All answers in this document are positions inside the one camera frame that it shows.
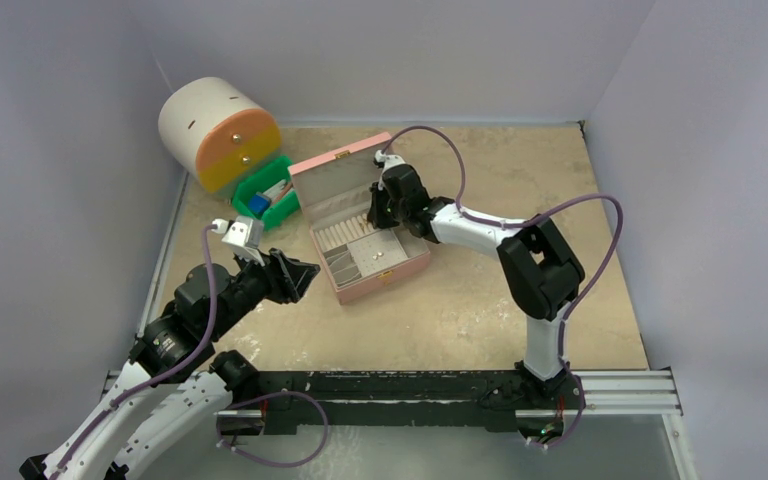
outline white wall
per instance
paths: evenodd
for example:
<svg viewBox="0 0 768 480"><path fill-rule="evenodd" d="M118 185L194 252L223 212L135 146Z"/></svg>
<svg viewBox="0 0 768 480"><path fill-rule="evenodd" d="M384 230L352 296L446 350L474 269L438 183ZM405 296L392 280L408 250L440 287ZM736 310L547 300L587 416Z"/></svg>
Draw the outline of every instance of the white wall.
<svg viewBox="0 0 768 480"><path fill-rule="evenodd" d="M131 0L173 87L291 122L577 121L654 0Z"/></svg>
<svg viewBox="0 0 768 480"><path fill-rule="evenodd" d="M768 478L768 1L659 0L593 112L653 367L706 479Z"/></svg>
<svg viewBox="0 0 768 480"><path fill-rule="evenodd" d="M0 1L0 479L132 343L180 178L168 95L124 1Z"/></svg>

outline marble table surface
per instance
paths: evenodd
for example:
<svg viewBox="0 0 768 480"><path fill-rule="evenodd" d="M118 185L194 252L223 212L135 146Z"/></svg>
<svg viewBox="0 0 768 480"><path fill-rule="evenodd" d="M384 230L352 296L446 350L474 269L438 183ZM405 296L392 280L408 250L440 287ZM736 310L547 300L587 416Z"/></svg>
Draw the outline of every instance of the marble table surface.
<svg viewBox="0 0 768 480"><path fill-rule="evenodd" d="M284 128L284 152L300 161L393 127ZM531 217L568 198L596 192L577 125L448 127L467 168L464 204L502 217ZM455 157L427 132L411 132L394 149L419 172L429 193L454 197ZM236 213L193 182L179 220L163 302L190 268L203 263L201 228ZM587 202L555 217L585 271L592 274L611 239L605 212ZM237 272L219 236L214 262ZM237 349L261 370L507 369L525 351L525 319L510 298L497 260L455 246L429 245L421 274L340 305L319 275L296 305L263 302L217 344ZM261 250L315 262L301 212L269 231ZM569 321L568 353L575 369L645 369L643 345L617 259Z"/></svg>

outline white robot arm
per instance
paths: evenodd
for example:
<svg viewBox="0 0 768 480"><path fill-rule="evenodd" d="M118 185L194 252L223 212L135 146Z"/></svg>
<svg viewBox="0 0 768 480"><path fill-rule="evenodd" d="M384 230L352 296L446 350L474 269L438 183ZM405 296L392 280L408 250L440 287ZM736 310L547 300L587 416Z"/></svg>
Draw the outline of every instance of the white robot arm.
<svg viewBox="0 0 768 480"><path fill-rule="evenodd" d="M561 318L578 295L584 269L555 224L546 219L522 228L527 223L522 219L459 209L451 199L429 197L416 170L402 157L378 151L374 161L382 172L370 188L367 218L373 225L401 224L428 241L497 258L511 295L526 315L523 366L542 382L562 375L566 357Z"/></svg>
<svg viewBox="0 0 768 480"><path fill-rule="evenodd" d="M208 230L224 234L240 272L231 276L212 262L210 270L191 270L161 317L136 339L113 388L87 420L56 450L22 464L25 480L137 478L197 422L250 388L246 382L256 370L235 351L219 354L209 373L191 375L215 353L211 342L261 301L298 302L319 266L276 249L258 251L263 229L257 220L217 220Z"/></svg>

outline pink jewelry box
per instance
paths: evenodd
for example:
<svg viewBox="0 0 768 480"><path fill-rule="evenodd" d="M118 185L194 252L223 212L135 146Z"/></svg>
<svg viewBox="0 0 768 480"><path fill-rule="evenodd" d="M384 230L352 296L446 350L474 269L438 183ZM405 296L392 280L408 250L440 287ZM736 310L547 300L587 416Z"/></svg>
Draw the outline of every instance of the pink jewelry box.
<svg viewBox="0 0 768 480"><path fill-rule="evenodd" d="M381 175L372 160L390 138L382 133L289 167L322 270L341 304L431 262L425 240L404 227L378 230L366 222L369 187Z"/></svg>

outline gray floor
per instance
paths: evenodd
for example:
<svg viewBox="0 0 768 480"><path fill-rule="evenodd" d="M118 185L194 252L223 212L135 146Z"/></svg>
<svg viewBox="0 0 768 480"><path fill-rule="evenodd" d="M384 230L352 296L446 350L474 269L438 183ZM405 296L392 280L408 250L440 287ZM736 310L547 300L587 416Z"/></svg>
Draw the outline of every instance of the gray floor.
<svg viewBox="0 0 768 480"><path fill-rule="evenodd" d="M242 445L272 460L294 461L315 448L322 427L295 436L263 436ZM647 479L677 480L660 416L585 417L566 444L548 453L518 434L480 428L338 427L323 453L295 469L256 464L215 448L206 424L169 449L147 480L318 479Z"/></svg>

